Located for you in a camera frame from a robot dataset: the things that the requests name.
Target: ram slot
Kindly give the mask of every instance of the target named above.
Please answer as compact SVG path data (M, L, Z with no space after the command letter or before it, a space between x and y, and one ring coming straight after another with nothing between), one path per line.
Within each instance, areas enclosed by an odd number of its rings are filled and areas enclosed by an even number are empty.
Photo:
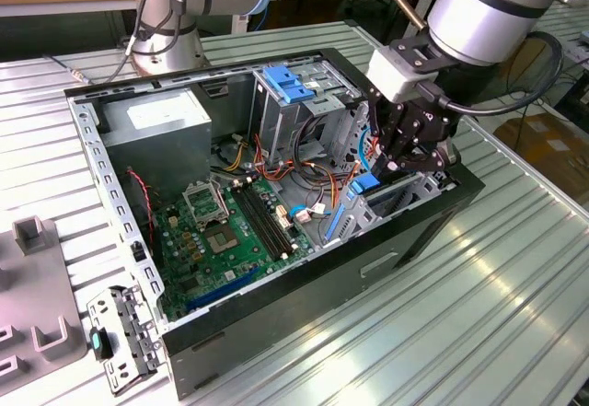
M256 235L260 238L260 241L264 245L264 248L270 253L273 259L277 259L283 253L280 248L280 244L272 239L272 236L264 228L264 225L259 220L257 213L252 208L249 201L242 191L234 191L233 198L241 208L244 216L248 220L251 227L254 229Z
M259 197L259 195L253 191L251 188L247 188L244 191L246 198L249 199L249 202L252 204L254 209L256 209L257 214L262 219L263 224L271 231L271 234L275 236L278 242L281 245L282 252L290 254L293 252L293 247L291 243L286 238L286 235L283 232L283 229L278 225L278 222L274 220L274 218L268 213L266 209L266 205L264 201Z

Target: red cable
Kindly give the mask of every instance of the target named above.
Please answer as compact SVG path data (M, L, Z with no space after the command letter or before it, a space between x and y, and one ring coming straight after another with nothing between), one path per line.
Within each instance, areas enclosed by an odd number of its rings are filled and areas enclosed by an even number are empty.
M132 169L129 169L128 172L135 178L135 180L137 180L137 182L139 182L139 186L144 192L145 202L147 203L147 218L149 219L149 246L151 247L154 244L154 223L151 220L151 202L149 201L149 194L147 194L147 186Z

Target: workbench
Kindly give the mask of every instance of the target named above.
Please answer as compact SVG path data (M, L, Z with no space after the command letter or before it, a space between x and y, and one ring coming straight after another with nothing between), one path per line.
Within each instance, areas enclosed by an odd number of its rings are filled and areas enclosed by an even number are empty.
M363 71L377 45L344 23L202 43L213 64L335 47ZM63 60L100 81L120 58ZM0 229L55 221L87 335L87 301L130 278L64 100L74 86L49 61L0 64ZM566 404L589 377L589 215L471 119L454 142L485 189L418 259L182 404ZM0 403L175 398L161 367L113 399L89 352Z

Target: yellow wire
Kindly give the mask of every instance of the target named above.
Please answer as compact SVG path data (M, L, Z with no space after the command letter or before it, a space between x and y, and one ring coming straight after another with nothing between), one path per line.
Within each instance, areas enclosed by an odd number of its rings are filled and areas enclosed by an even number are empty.
M329 171L326 168L323 168L320 165L314 164L313 162L303 162L303 165L309 165L312 168L319 168L319 169L322 169L323 171L326 172L326 174L329 177L329 183L331 184L331 209L335 209L335 204L337 202L336 192L338 189L338 184L335 181L335 179L333 179L333 176L331 175L331 173L329 173Z
M229 167L225 168L225 171L233 171L234 169L237 169L239 167L239 164L241 163L241 155L243 153L243 144L239 144L239 150L237 151L237 157L236 157L236 161L231 164Z

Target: blue plastic clip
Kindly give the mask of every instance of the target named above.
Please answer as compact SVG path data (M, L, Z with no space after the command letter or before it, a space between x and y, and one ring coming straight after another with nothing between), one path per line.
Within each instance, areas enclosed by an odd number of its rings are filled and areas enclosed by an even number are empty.
M364 173L362 176L358 176L354 181L350 184L352 189L356 191L357 194L362 194L366 190L370 190L375 186L380 185L380 182L372 173Z
M262 72L266 80L271 83L287 104L311 99L315 96L314 91L305 88L296 75L284 66L264 68Z

